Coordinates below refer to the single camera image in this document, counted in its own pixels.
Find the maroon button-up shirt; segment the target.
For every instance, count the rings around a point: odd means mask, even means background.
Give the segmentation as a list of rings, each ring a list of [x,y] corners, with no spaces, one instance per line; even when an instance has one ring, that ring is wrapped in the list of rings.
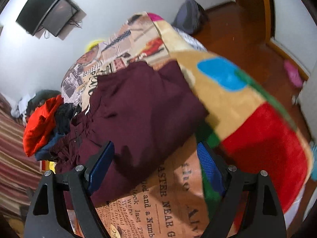
[[[160,70],[134,62],[97,78],[87,109],[50,153],[58,174],[71,171],[103,147],[115,146],[109,170],[91,199],[96,207],[116,200],[151,175],[208,116],[176,61]]]

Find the dark grey clothes pile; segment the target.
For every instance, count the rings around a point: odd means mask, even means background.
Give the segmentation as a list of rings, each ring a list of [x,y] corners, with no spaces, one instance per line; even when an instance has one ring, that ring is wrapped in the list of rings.
[[[26,116],[29,117],[37,107],[44,105],[45,101],[54,98],[61,93],[57,90],[40,90],[27,103]]]

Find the red folded garment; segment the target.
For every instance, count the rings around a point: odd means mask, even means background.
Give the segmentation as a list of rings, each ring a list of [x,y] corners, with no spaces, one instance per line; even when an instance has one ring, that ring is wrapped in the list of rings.
[[[49,98],[29,117],[23,135],[23,149],[27,157],[48,144],[51,132],[56,127],[55,112],[62,104],[61,95]]]

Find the colourful fleece blanket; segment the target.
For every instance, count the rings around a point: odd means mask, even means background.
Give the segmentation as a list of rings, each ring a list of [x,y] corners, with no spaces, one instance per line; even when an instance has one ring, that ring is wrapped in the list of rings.
[[[245,71],[196,50],[164,19],[150,14],[170,56],[185,70],[209,111],[208,141],[241,170],[268,172],[290,224],[313,168],[313,153],[285,108]]]

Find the newspaper print bed blanket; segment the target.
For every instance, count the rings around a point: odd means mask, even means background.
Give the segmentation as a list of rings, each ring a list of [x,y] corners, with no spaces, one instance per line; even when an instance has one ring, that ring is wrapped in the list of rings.
[[[81,113],[55,149],[64,173],[110,140],[115,156],[92,201],[121,237],[200,237],[208,224],[194,132],[207,116],[193,73],[141,12],[82,55],[61,91]]]

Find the navy folded garment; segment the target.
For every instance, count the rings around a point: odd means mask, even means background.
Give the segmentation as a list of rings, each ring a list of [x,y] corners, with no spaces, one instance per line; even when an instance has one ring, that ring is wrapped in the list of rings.
[[[70,122],[77,114],[81,112],[82,108],[78,105],[75,106],[73,103],[64,103],[59,106],[54,114],[56,126],[51,131],[48,143],[40,148],[35,153],[35,159],[37,161],[52,161],[54,162],[53,156],[51,156],[49,150],[57,141],[64,137],[70,132]]]

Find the white slatted cabinet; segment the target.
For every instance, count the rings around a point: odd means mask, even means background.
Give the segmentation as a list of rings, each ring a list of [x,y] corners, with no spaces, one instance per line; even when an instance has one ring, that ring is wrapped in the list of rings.
[[[310,134],[316,142],[317,132],[317,69],[314,66],[310,77],[299,93],[299,105],[305,118]]]

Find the pink croc shoe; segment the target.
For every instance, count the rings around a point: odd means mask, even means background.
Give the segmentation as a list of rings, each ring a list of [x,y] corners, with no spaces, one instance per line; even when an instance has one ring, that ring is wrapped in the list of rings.
[[[296,88],[302,88],[304,81],[302,80],[301,76],[299,75],[299,71],[298,71],[297,67],[295,67],[290,61],[285,60],[284,61],[284,69],[286,70],[286,73],[288,75],[290,82]]]

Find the white sliding wardrobe door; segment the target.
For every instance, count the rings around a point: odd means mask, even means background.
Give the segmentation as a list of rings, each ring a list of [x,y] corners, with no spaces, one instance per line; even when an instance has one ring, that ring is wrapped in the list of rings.
[[[316,66],[316,24],[301,0],[273,0],[273,41],[310,75]]]

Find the dark grey backpack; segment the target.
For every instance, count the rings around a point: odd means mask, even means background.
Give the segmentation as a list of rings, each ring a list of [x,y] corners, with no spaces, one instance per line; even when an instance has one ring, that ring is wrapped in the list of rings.
[[[192,35],[197,33],[207,21],[208,15],[199,3],[195,0],[185,0],[171,25]]]

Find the wooden door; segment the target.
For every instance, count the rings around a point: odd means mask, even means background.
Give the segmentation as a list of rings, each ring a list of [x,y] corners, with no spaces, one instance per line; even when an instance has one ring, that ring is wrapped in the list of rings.
[[[254,18],[264,21],[265,42],[270,42],[275,33],[275,9],[273,0],[235,0]]]

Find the small wall monitor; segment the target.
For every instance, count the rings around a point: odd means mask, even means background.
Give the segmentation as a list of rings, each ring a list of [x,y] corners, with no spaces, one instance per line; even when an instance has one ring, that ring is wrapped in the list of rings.
[[[70,0],[59,0],[42,22],[42,27],[57,37],[68,22],[78,13],[79,7]]]

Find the large wall television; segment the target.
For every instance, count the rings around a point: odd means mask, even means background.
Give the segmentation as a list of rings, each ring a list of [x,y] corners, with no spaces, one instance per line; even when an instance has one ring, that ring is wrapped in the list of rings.
[[[27,0],[16,22],[30,35],[35,35],[49,11],[59,0]]]

